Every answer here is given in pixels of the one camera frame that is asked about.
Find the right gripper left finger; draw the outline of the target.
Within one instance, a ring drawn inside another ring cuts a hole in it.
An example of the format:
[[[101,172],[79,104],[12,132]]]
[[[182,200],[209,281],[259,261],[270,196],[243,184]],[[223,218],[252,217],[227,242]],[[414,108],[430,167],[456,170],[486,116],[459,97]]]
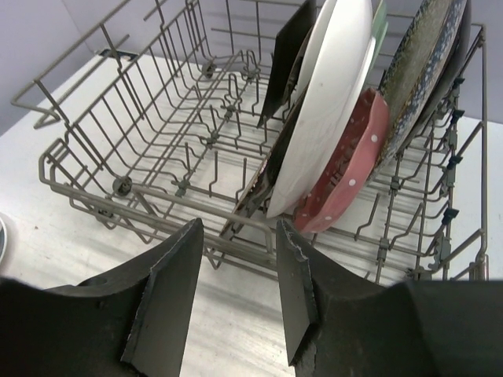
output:
[[[203,240],[195,218],[109,271],[50,289],[56,369],[70,376],[179,375]]]

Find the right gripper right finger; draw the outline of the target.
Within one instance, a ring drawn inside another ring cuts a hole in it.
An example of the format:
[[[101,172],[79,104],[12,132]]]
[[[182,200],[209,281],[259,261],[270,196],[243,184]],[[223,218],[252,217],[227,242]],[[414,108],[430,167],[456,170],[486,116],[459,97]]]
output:
[[[314,248],[288,221],[277,223],[277,275],[289,365],[394,368],[389,287],[372,283]]]

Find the cream square flower plate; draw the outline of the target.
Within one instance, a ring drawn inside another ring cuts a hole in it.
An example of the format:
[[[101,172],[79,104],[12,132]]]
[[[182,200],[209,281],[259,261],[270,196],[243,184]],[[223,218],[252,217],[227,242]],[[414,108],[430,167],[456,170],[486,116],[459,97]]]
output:
[[[248,184],[245,193],[238,200],[233,214],[250,218],[262,206],[273,190],[292,134],[296,128],[306,93],[307,89],[304,89],[299,99],[294,103],[277,140]]]

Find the pink dotted scalloped plate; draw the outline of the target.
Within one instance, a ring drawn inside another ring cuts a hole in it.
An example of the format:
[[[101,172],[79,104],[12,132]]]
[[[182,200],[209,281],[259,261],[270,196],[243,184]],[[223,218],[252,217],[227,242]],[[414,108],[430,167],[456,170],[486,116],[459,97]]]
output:
[[[352,204],[384,146],[388,119],[387,103],[377,90],[360,94],[331,159],[295,209],[293,222],[299,232],[324,232]]]

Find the white oval platter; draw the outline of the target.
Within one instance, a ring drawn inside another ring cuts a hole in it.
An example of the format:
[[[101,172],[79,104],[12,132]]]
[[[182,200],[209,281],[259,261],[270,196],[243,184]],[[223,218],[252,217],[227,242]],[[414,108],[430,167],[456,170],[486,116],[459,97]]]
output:
[[[327,1],[316,19],[299,72],[303,103],[266,216],[282,214],[314,187],[337,146],[372,60],[373,4]]]

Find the teal square plate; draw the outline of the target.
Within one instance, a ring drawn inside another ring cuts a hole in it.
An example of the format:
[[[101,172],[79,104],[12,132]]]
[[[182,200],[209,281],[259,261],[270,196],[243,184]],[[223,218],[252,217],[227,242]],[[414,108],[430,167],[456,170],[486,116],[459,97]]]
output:
[[[257,127],[261,127],[283,105],[291,70],[315,20],[316,2],[305,1],[277,33],[270,80]]]

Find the speckled beige round plate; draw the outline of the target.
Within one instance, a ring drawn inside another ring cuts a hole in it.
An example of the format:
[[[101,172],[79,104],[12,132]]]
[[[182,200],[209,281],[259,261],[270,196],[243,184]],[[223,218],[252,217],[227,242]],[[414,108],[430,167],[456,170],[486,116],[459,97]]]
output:
[[[379,85],[389,109],[388,131],[367,182],[376,179],[417,123],[447,62],[466,4],[423,1],[417,10]]]

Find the mint green flower plate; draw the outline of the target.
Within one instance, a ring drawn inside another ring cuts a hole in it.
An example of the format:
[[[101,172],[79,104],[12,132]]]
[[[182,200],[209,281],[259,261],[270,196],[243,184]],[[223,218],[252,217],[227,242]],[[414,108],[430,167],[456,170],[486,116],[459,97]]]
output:
[[[387,33],[387,28],[387,3],[384,0],[380,0],[373,17],[372,33],[376,42],[374,46],[374,58],[377,58],[379,55],[381,46]]]

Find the black square floral plate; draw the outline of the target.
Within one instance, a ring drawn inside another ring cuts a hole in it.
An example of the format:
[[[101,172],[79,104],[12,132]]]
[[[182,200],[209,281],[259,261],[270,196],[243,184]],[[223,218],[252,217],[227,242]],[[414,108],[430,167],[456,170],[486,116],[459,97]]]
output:
[[[446,65],[442,70],[442,74],[440,75],[431,96],[421,112],[419,119],[409,134],[411,137],[414,137],[420,128],[428,121],[431,114],[437,108],[438,103],[446,96],[448,90],[453,85],[453,81],[459,75],[459,71],[464,64],[466,54],[468,52],[468,44],[471,34],[471,21],[472,2],[467,0],[463,17],[457,30],[457,35],[450,50]]]

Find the round plate red teal rim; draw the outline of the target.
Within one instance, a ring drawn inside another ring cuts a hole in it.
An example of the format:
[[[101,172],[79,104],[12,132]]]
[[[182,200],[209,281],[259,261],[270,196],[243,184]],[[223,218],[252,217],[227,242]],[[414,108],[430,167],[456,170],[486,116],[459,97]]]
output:
[[[6,249],[8,246],[8,229],[2,218],[0,218],[0,263],[2,263],[3,258],[6,255]]]

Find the left logo sticker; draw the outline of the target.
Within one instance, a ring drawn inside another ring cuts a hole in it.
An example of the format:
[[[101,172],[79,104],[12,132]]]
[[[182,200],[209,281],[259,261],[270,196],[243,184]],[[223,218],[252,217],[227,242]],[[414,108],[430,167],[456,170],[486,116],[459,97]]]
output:
[[[98,53],[101,57],[109,57],[113,59],[122,59],[126,61],[131,61],[135,59],[138,55],[136,53],[130,53],[122,50],[112,50],[112,49],[103,49]]]

